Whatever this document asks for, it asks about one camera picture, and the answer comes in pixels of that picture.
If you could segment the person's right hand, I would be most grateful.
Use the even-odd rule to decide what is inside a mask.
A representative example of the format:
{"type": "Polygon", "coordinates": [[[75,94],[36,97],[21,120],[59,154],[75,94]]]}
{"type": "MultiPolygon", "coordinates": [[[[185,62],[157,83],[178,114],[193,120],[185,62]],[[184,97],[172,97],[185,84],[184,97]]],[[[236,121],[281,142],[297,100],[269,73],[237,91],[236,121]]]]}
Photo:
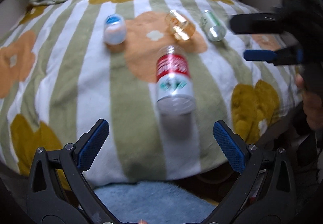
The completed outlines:
{"type": "Polygon", "coordinates": [[[307,123],[312,130],[320,131],[323,125],[322,100],[321,98],[305,89],[303,78],[298,74],[296,76],[296,86],[302,92],[303,109],[307,116],[307,123]]]}

